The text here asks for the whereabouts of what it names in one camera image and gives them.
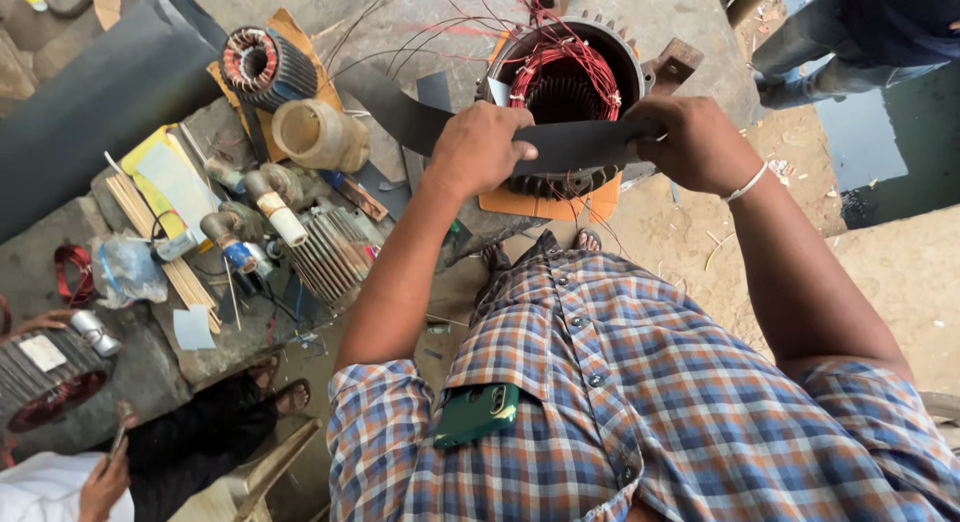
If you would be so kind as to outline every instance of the green phone case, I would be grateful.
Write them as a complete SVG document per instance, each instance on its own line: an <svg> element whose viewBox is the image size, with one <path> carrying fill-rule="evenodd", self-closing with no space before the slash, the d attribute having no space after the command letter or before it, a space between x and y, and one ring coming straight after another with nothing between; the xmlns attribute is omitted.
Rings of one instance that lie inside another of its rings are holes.
<svg viewBox="0 0 960 522"><path fill-rule="evenodd" d="M520 397L520 388L510 383L454 388L443 406L434 448L448 449L511 426L517 419Z"/></svg>

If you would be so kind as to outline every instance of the person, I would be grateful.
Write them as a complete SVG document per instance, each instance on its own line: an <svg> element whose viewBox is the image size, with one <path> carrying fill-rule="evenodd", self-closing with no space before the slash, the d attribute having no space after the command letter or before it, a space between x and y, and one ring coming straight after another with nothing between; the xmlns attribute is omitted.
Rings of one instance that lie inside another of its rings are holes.
<svg viewBox="0 0 960 522"><path fill-rule="evenodd" d="M40 327L63 329L72 310L25 322L6 339ZM91 452L35 454L0 471L0 520L164 522L190 496L249 458L278 418L310 400L306 380L268 396L279 360L198 392L173 411L128 430Z"/></svg>
<svg viewBox="0 0 960 522"><path fill-rule="evenodd" d="M798 67L833 53L801 78ZM918 78L960 59L960 0L812 0L753 53L760 102L783 110Z"/></svg>
<svg viewBox="0 0 960 522"><path fill-rule="evenodd" d="M443 129L346 325L332 519L960 518L960 461L904 355L776 175L712 99L648 96L625 118L643 117L667 134L630 143L642 160L728 200L775 364L595 237L563 251L544 233L481 296L435 399L413 357L444 235L537 155L512 141L529 111L478 102ZM513 423L435 447L451 389L490 383L519 387Z"/></svg>

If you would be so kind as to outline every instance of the hand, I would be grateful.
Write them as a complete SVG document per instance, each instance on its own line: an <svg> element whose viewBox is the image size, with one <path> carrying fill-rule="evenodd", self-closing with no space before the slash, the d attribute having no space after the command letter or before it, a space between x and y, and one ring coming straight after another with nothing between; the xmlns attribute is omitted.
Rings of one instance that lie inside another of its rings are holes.
<svg viewBox="0 0 960 522"><path fill-rule="evenodd" d="M104 522L110 517L114 503L117 503L129 487L127 439L124 437L109 466L104 454L79 491L78 522Z"/></svg>
<svg viewBox="0 0 960 522"><path fill-rule="evenodd" d="M37 329L66 329L66 322L70 321L73 314L77 313L75 309L55 309L45 311L33 319L28 319L20 326L14 329L10 334L0 338L0 343L10 338L19 336L24 332L35 331Z"/></svg>
<svg viewBox="0 0 960 522"><path fill-rule="evenodd" d="M513 141L520 128L534 125L530 111L477 102L454 115L433 148L425 182L445 188L462 201L497 188L518 160L534 160L537 148Z"/></svg>
<svg viewBox="0 0 960 522"><path fill-rule="evenodd" d="M713 98L646 96L624 118L653 118L666 126L662 141L642 137L628 147L688 190L726 197L761 169L761 157Z"/></svg>

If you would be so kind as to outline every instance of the black pants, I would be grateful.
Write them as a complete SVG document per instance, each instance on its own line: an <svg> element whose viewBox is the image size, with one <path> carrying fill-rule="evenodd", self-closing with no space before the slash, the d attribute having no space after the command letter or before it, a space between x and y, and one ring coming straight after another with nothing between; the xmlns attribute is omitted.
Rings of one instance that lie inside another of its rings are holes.
<svg viewBox="0 0 960 522"><path fill-rule="evenodd" d="M127 433L134 522L166 522L254 453L278 417L277 406L258 397L253 378L230 378ZM95 450L109 450L112 441Z"/></svg>

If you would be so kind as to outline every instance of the plaid shirt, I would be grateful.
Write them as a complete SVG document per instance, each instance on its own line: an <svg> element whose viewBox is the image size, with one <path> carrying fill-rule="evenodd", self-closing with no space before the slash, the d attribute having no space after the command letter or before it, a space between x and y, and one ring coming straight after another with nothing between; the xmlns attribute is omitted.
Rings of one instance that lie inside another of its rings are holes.
<svg viewBox="0 0 960 522"><path fill-rule="evenodd" d="M329 385L333 519L960 519L960 462L914 388L866 363L791 381L627 260L521 260L481 302L440 407L412 360ZM440 451L450 387L522 389L515 423Z"/></svg>

